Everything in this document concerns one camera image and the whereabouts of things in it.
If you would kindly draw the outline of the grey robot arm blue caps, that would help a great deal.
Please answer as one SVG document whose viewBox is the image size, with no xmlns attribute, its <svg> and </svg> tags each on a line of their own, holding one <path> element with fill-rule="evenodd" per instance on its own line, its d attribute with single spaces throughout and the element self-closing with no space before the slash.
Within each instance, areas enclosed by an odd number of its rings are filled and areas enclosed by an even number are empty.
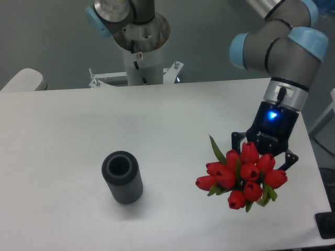
<svg viewBox="0 0 335 251">
<path fill-rule="evenodd" d="M 288 140 L 328 47 L 315 30 L 319 11 L 312 1 L 249 1 L 265 20 L 256 33 L 237 35 L 229 49 L 233 65 L 265 71 L 271 80 L 251 128 L 231 135 L 232 148 L 253 142 L 260 154 L 285 154 L 282 170 L 298 161 Z M 163 70 L 161 48 L 170 36 L 167 20 L 154 1 L 95 1 L 85 11 L 102 37 L 122 49 L 127 81 L 133 85 L 174 84 L 182 64 Z"/>
</svg>

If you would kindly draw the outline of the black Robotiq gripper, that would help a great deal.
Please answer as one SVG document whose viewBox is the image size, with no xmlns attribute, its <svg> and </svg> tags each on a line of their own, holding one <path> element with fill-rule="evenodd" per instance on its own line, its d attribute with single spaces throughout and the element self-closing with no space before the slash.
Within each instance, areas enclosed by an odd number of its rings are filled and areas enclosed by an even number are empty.
<svg viewBox="0 0 335 251">
<path fill-rule="evenodd" d="M 288 148 L 288 140 L 293 131 L 299 113 L 270 102 L 260 103 L 252 126 L 247 132 L 232 132 L 231 147 L 238 154 L 243 143 L 253 142 L 259 154 L 285 153 L 285 162 L 276 170 L 287 171 L 299 157 Z"/>
</svg>

